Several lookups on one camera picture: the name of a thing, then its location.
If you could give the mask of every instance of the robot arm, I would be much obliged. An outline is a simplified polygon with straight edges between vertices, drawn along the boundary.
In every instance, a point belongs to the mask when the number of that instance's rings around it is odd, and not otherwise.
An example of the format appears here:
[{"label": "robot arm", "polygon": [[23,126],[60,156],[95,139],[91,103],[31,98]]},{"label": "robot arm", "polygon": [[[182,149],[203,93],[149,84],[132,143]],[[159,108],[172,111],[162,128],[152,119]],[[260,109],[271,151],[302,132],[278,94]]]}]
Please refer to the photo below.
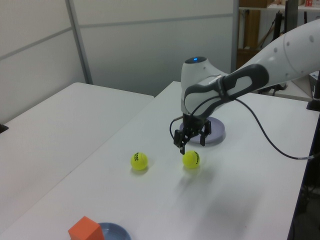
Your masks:
[{"label": "robot arm", "polygon": [[319,46],[320,19],[280,36],[231,74],[218,70],[205,57],[186,60],[181,71],[183,129],[175,131],[174,144],[184,154],[190,138],[201,134],[204,146],[211,133],[206,118],[218,106],[319,70]]}]

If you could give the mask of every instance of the shelf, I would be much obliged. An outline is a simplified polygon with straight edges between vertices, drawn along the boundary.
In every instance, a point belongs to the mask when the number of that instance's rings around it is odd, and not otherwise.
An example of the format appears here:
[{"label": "shelf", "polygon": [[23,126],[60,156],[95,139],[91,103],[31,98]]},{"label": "shelf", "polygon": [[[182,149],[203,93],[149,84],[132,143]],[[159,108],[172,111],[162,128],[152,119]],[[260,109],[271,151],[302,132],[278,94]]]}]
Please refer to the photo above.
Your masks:
[{"label": "shelf", "polygon": [[[261,7],[239,7],[239,10],[285,10],[284,5],[277,5],[277,4],[271,4],[267,8],[261,8]],[[320,7],[311,7],[311,6],[298,6],[299,12],[319,12],[320,13]]]},{"label": "shelf", "polygon": [[[267,8],[268,10],[285,10],[285,5],[277,5],[277,4],[271,4]],[[301,12],[320,12],[320,7],[311,7],[311,6],[298,6],[298,11]]]}]

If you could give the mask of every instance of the yellow tennis ball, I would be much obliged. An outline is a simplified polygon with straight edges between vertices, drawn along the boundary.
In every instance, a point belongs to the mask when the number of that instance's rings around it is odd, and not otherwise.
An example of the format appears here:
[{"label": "yellow tennis ball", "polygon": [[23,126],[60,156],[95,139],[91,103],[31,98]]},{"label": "yellow tennis ball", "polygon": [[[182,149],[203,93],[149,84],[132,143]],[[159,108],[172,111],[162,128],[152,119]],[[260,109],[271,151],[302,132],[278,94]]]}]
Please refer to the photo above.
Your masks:
[{"label": "yellow tennis ball", "polygon": [[148,158],[143,152],[137,152],[131,157],[131,166],[135,170],[143,170],[148,166]]},{"label": "yellow tennis ball", "polygon": [[183,165],[188,169],[195,169],[200,165],[200,157],[196,151],[187,151],[182,157]]}]

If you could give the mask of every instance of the orange block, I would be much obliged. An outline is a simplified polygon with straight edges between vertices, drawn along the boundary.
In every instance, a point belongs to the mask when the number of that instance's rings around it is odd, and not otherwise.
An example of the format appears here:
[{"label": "orange block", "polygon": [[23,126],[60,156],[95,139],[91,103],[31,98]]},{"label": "orange block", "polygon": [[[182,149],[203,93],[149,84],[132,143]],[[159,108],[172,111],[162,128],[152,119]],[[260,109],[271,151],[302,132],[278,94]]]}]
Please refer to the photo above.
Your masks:
[{"label": "orange block", "polygon": [[101,226],[84,216],[68,230],[71,240],[105,240]]}]

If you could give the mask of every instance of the gray plate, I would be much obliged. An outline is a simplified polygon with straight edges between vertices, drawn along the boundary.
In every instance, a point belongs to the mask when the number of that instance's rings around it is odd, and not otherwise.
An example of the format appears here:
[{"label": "gray plate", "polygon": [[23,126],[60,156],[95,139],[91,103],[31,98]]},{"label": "gray plate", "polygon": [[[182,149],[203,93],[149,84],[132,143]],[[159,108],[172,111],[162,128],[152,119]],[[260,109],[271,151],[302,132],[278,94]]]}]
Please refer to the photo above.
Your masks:
[{"label": "gray plate", "polygon": [[118,224],[111,222],[99,223],[105,240],[131,240],[129,233]]},{"label": "gray plate", "polygon": [[[211,122],[211,134],[206,137],[205,143],[206,144],[221,143],[226,136],[225,125],[222,123],[222,121],[214,117],[210,116],[207,119]],[[184,127],[184,124],[181,123],[180,130],[182,130],[183,127]],[[200,135],[191,138],[190,142],[200,144]]]}]

